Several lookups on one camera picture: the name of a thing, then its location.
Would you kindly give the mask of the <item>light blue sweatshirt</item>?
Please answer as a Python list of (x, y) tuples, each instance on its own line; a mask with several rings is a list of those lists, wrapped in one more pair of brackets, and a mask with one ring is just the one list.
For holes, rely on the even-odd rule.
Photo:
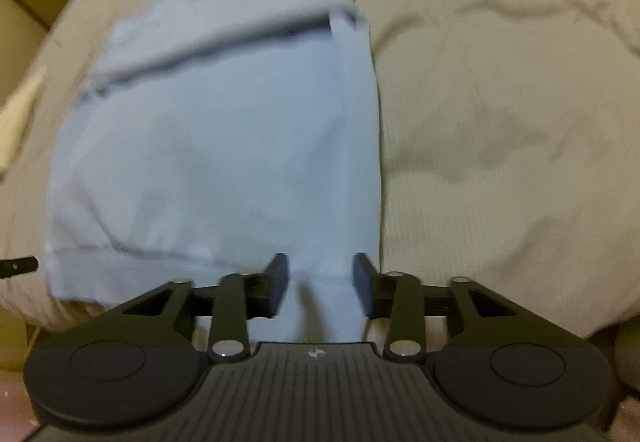
[(104, 306), (290, 262), (255, 340), (359, 340), (380, 251), (378, 87), (354, 0), (154, 0), (120, 22), (56, 140), (50, 294)]

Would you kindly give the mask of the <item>grey bed duvet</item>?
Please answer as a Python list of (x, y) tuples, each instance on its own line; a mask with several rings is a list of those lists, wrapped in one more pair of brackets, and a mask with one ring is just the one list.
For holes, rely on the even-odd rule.
[[(37, 272), (1, 306), (62, 330), (109, 309), (50, 294), (47, 194), (62, 125), (114, 28), (154, 0), (72, 0), (1, 175), (1, 253)], [(354, 0), (378, 87), (385, 271), (470, 277), (587, 337), (639, 312), (639, 0)]]

